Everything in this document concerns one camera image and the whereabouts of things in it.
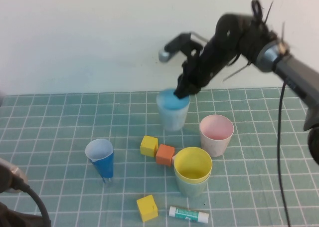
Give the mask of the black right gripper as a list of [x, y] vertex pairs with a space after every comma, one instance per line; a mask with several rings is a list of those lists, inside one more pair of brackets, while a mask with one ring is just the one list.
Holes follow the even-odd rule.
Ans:
[[196, 95], [236, 55], [237, 51], [223, 47], [217, 39], [212, 38], [200, 52], [183, 62], [174, 95], [178, 99]]

